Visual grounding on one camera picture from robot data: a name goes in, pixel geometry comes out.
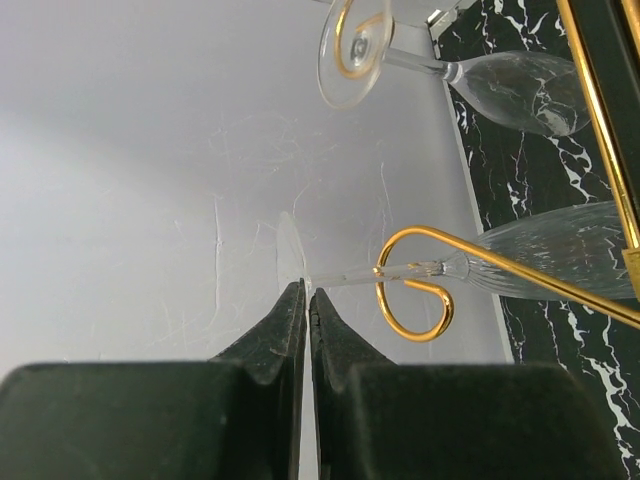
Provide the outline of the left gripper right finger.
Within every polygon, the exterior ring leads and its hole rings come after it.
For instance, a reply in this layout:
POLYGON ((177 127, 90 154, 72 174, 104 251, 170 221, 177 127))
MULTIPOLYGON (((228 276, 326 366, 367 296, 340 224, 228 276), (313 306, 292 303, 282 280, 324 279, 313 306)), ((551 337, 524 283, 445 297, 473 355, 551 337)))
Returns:
POLYGON ((323 479, 621 479, 581 385, 534 365, 399 365, 317 290, 309 307, 323 479))

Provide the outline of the gold wire wine glass rack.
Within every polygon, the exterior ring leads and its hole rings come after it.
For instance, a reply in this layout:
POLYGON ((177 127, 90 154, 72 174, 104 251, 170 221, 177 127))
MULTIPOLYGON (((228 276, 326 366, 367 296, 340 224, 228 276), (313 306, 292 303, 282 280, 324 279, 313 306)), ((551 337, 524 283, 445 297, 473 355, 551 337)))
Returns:
MULTIPOLYGON (((589 90, 590 80, 585 60, 581 56, 575 56, 572 60, 568 61, 573 62, 578 70, 582 90, 589 109, 590 121, 586 126, 593 126, 599 141, 606 143, 608 140, 606 121, 598 113, 596 94, 589 90)), ((626 221, 623 203, 618 199, 612 200, 611 202, 613 202, 617 209, 618 217, 623 228, 626 221)), ((375 268, 380 269, 391 265, 439 260, 451 254, 456 249, 486 260, 494 266, 558 294, 560 298, 585 305, 624 324, 634 327, 639 323, 638 312, 625 307, 623 305, 624 299, 613 300, 605 298, 486 250, 475 245, 473 241, 465 241, 444 231, 424 225, 409 226, 393 235, 383 246, 375 268)), ((624 248, 622 254, 635 292, 636 288, 631 266, 633 250, 624 248)), ((449 327, 454 316, 454 301, 451 294, 443 287, 434 284, 432 278, 427 280, 408 279, 400 281, 411 288, 437 296, 442 304, 442 315, 436 326, 428 331, 413 332, 406 329, 394 317, 390 310, 385 293, 385 285, 388 281, 377 281, 374 283, 376 286, 377 300, 387 323, 398 334, 414 342, 428 342, 440 336, 449 327)))

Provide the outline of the clear wine glass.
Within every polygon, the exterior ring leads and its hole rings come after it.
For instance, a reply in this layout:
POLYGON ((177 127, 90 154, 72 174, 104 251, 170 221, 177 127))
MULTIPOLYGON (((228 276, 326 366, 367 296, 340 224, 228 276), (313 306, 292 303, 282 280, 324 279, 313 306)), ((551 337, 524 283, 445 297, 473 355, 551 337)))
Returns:
MULTIPOLYGON (((473 242, 605 298, 631 299, 635 295, 623 260, 626 241, 611 201, 523 217, 487 230, 473 242)), ((298 229, 287 212, 281 214, 277 227, 276 265, 281 287, 298 280, 304 280, 311 287, 339 287, 444 276, 504 297, 545 301, 559 297, 459 249, 434 261, 311 275, 298 229)))
POLYGON ((571 61, 531 51, 463 61, 428 59, 393 47, 397 30, 388 1, 332 2, 317 60, 319 90, 328 105, 357 105, 374 87, 382 66, 389 64, 443 81, 478 113, 506 128, 562 137, 590 121, 571 61))

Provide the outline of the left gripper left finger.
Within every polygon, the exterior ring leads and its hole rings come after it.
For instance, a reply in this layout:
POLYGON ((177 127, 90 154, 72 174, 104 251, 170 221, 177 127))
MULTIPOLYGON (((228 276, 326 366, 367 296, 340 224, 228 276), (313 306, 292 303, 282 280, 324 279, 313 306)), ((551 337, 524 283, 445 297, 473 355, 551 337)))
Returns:
POLYGON ((5 479, 294 479, 305 289, 205 361, 40 363, 1 384, 5 479))

